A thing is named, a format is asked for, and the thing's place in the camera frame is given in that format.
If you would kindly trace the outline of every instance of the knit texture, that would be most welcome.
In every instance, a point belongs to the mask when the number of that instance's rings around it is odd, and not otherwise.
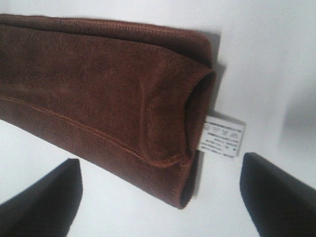
[[[193,31],[0,15],[0,119],[183,208],[215,77],[210,56]]]

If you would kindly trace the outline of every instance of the black object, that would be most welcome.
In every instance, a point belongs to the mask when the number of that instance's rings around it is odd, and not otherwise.
[[[65,237],[82,196],[78,159],[68,159],[0,205],[0,237]]]
[[[316,191],[256,153],[240,177],[245,206],[262,237],[316,237]]]

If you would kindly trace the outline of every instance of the stitching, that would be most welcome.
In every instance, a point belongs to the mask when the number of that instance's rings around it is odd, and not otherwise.
[[[107,140],[108,142],[111,142],[117,146],[119,146],[120,148],[122,148],[123,150],[135,155],[136,157],[148,162],[149,164],[153,164],[155,166],[159,165],[161,167],[167,167],[167,166],[170,166],[169,162],[168,161],[164,161],[164,160],[159,160],[159,161],[152,161],[144,156],[142,156],[141,154],[139,154],[137,151],[135,151],[133,148],[131,147],[128,147],[125,143],[123,143],[122,141],[100,131],[100,130],[97,130],[97,129],[94,129],[92,127],[89,127],[89,126],[86,126],[86,125],[83,125],[71,118],[68,118],[66,116],[63,116],[63,115],[60,115],[58,113],[55,113],[53,111],[50,111],[50,110],[47,110],[45,108],[42,108],[42,107],[38,107],[38,106],[34,106],[30,103],[27,103],[25,101],[22,101],[22,100],[19,100],[19,99],[15,99],[15,98],[10,98],[8,96],[4,96],[4,95],[0,95],[0,99],[3,99],[3,100],[7,100],[7,101],[10,101],[10,102],[14,102],[14,103],[17,103],[17,104],[21,104],[21,105],[24,105],[24,106],[27,106],[27,107],[30,107],[36,111],[39,111],[41,113],[44,113],[44,114],[47,114],[47,115],[50,115],[56,119],[59,119],[59,120],[62,120],[72,126],[75,126],[81,130],[84,130],[86,132],[89,132],[89,133],[92,133],[102,139],[105,139]]]
[[[179,30],[179,29],[173,29],[170,27],[160,27],[160,26],[155,26],[155,25],[150,25],[150,24],[141,24],[141,23],[131,23],[131,22],[122,22],[122,21],[112,21],[112,20],[91,20],[91,19],[84,19],[84,18],[49,18],[49,19],[41,19],[42,17],[40,16],[30,16],[29,18],[26,18],[25,16],[1,16],[0,19],[4,20],[22,20],[22,21],[27,21],[27,22],[32,22],[32,20],[37,20],[38,22],[41,23],[57,23],[57,24],[66,24],[66,25],[78,25],[74,21],[81,21],[81,24],[85,24],[86,26],[105,26],[105,27],[112,27],[112,28],[121,28],[123,30],[133,30],[135,32],[145,32],[145,33],[153,33],[156,35],[172,35],[172,36],[182,36],[182,37],[187,37],[188,39],[191,40],[201,40],[205,41],[205,37],[203,35],[198,35],[194,34],[194,32],[189,31],[189,30]],[[157,28],[157,30],[152,30],[149,29],[148,27],[152,26],[154,28]]]

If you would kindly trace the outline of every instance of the white surface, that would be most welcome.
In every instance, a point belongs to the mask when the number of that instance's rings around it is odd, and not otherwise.
[[[215,109],[246,123],[240,156],[204,157],[199,190],[177,210],[81,162],[83,197],[68,234],[255,237],[239,192],[257,152],[316,188],[316,2],[313,0],[0,0],[0,12],[153,23],[221,35],[226,67]],[[0,121],[0,202],[74,155]]]

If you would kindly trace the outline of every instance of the clothing tag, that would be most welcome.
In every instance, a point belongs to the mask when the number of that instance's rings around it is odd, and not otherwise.
[[[198,149],[233,158],[238,155],[244,126],[230,121],[207,116]]]

